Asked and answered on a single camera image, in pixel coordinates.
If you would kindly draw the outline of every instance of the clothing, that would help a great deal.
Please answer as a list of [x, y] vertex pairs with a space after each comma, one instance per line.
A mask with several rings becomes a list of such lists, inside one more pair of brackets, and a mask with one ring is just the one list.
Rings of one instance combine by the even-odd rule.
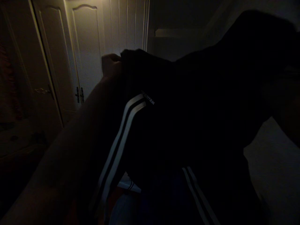
[[243, 148], [272, 116], [260, 88], [288, 65], [295, 36], [288, 21], [246, 11], [215, 46], [176, 62], [122, 52], [124, 96], [82, 182], [82, 220], [95, 221], [127, 171], [147, 199], [141, 224], [262, 223]]

